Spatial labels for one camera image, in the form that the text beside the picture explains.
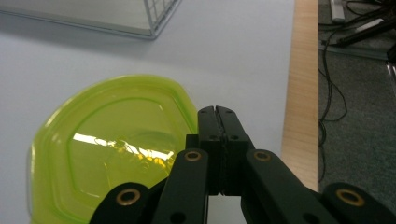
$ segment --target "screw hole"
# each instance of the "screw hole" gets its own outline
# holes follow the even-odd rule
[[[180,212],[176,212],[171,216],[171,222],[175,224],[184,223],[186,221],[186,215]]]
[[[259,161],[269,161],[271,160],[271,155],[263,151],[258,151],[254,153],[254,158]]]
[[[354,190],[351,189],[339,189],[336,191],[336,195],[344,203],[348,203],[353,206],[363,206],[365,204],[364,199]]]
[[[309,224],[319,224],[320,223],[319,218],[315,215],[310,214],[310,213],[303,214],[303,218],[306,221],[306,223],[309,223]]]
[[[198,160],[200,160],[201,159],[201,153],[199,153],[199,152],[196,152],[196,151],[190,151],[190,152],[188,152],[188,153],[186,153],[185,155],[184,155],[184,158],[187,160],[187,161],[198,161]]]
[[[117,195],[117,203],[128,206],[136,203],[140,199],[140,191],[137,189],[124,189]]]

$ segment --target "translucent plastic lid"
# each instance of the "translucent plastic lid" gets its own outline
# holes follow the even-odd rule
[[[32,144],[32,223],[88,223],[117,185],[151,188],[196,125],[190,98],[168,78],[116,77],[80,92]]]

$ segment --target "black cable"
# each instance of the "black cable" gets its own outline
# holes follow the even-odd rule
[[[321,139],[319,141],[319,153],[321,155],[322,158],[322,171],[321,171],[321,175],[320,178],[318,179],[318,182],[320,183],[323,179],[324,176],[326,174],[326,155],[325,155],[325,151],[324,151],[324,142],[326,141],[326,127],[324,126],[323,122],[319,122],[319,128],[321,130]]]
[[[343,104],[344,104],[344,113],[337,119],[325,119],[323,121],[338,121],[340,119],[343,119],[346,115],[347,115],[347,100],[346,97],[344,96],[344,94],[340,91],[340,89],[330,80],[330,84],[332,85],[333,88],[335,88],[335,90],[338,92],[338,94],[340,94],[342,100],[343,100]]]
[[[358,13],[354,9],[350,7],[351,4],[364,4],[364,5],[372,5],[372,6],[382,6],[381,3],[377,2],[366,2],[366,1],[346,1],[346,9],[350,11],[351,13],[362,16],[364,15],[363,13]]]
[[[341,93],[340,89],[332,82],[332,79],[331,79],[330,73],[329,73],[329,68],[328,68],[328,65],[327,65],[326,54],[327,54],[328,47],[331,45],[330,43],[331,43],[332,37],[336,33],[350,28],[351,25],[355,25],[355,24],[357,24],[359,22],[367,21],[367,20],[370,20],[372,18],[379,18],[379,17],[384,16],[384,15],[390,13],[390,12],[392,13],[393,10],[396,8],[395,6],[396,6],[396,4],[392,8],[382,6],[379,9],[376,9],[376,10],[361,14],[361,15],[359,15],[359,17],[357,17],[357,18],[355,18],[355,19],[353,19],[353,20],[351,20],[349,22],[346,22],[346,23],[344,23],[342,25],[335,24],[334,26],[332,26],[330,24],[323,24],[323,23],[319,24],[319,26],[333,27],[332,29],[327,30],[327,31],[332,31],[332,33],[328,36],[327,40],[325,41],[325,46],[324,46],[324,49],[323,49],[322,55],[321,55],[322,56],[322,61],[323,61],[324,72],[321,72],[319,70],[319,72],[323,76],[325,76],[326,81],[327,81],[327,87],[328,87],[327,104],[326,104],[326,107],[325,107],[325,109],[323,111],[322,116],[320,117],[320,119],[318,121],[318,126],[319,126],[320,133],[321,133],[321,137],[319,138],[319,142],[318,142],[318,148],[319,148],[319,153],[320,153],[321,159],[322,159],[322,172],[321,172],[320,178],[318,179],[319,183],[324,179],[324,177],[326,175],[326,155],[325,155],[324,144],[325,144],[326,139],[327,139],[327,132],[326,132],[326,127],[325,127],[324,122],[325,121],[339,121],[340,119],[344,118],[347,115],[347,101],[346,101],[346,98],[345,98],[344,94]],[[335,90],[342,97],[343,102],[344,102],[345,112],[343,113],[343,115],[341,115],[337,119],[326,119],[327,115],[329,114],[330,107],[331,107],[331,104],[332,104],[332,88],[335,88]]]

